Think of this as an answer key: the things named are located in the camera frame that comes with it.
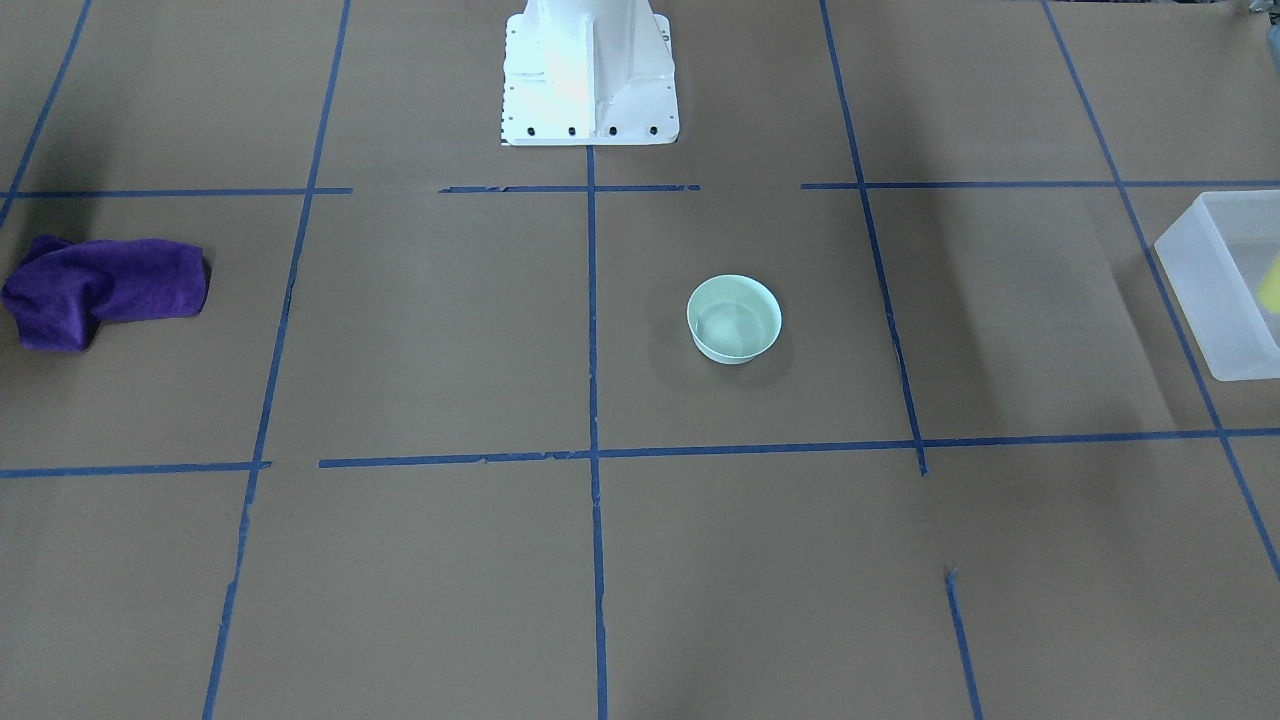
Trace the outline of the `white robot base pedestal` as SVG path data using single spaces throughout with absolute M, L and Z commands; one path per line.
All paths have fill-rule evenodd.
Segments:
M 527 1 L 504 27 L 500 142 L 678 140 L 671 23 L 648 1 Z

